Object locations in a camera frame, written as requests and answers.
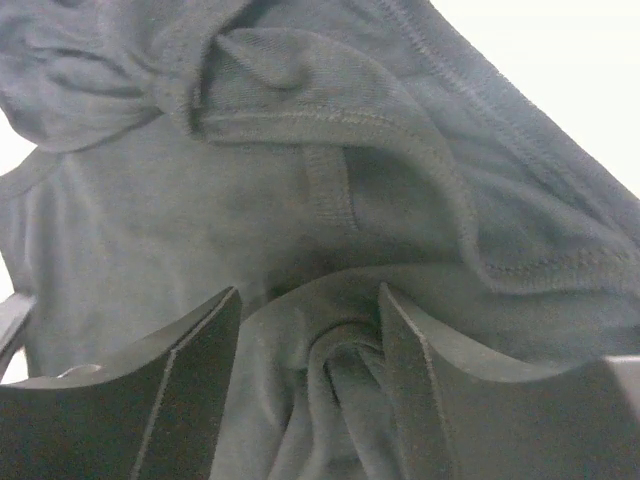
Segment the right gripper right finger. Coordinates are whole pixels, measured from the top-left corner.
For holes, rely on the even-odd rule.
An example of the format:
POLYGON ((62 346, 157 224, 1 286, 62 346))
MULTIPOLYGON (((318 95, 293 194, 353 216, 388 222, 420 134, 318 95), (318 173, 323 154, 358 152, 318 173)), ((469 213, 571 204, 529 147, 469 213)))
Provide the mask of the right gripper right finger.
POLYGON ((635 479, 639 360, 547 368, 379 291, 387 379, 411 479, 635 479))

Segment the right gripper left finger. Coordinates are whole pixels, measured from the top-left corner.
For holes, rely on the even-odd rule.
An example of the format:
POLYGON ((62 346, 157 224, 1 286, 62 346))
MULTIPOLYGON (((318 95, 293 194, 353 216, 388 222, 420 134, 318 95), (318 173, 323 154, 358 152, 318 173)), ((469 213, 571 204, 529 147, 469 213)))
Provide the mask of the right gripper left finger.
POLYGON ((2 386, 2 478, 208 478, 240 316, 227 288, 94 365, 2 386))

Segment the black tank top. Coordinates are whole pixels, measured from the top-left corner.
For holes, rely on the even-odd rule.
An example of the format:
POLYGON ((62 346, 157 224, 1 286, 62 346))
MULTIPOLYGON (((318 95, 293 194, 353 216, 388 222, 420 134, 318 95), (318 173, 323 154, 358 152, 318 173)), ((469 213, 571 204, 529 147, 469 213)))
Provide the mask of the black tank top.
POLYGON ((94 365, 227 288, 206 479, 411 479, 383 285, 547 368, 639 360, 639 202, 428 1, 5 1, 1 357, 94 365))

